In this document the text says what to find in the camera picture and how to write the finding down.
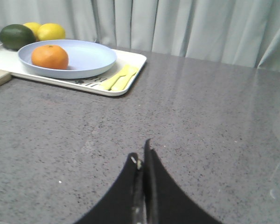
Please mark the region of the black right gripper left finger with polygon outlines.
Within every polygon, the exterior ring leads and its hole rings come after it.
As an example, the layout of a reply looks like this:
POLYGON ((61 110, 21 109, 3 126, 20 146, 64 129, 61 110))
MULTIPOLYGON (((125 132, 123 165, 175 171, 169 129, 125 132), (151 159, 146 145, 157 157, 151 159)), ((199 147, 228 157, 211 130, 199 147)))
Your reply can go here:
POLYGON ((130 153, 119 176, 100 201, 77 224, 144 223, 142 161, 130 153))

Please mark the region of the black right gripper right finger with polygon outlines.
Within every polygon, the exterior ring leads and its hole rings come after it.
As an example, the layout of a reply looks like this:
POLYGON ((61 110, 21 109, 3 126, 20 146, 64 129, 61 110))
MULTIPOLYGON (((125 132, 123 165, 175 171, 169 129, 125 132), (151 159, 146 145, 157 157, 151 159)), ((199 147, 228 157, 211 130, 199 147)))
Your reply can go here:
POLYGON ((219 224, 193 202, 164 168, 157 153, 144 145, 144 194, 149 224, 219 224))

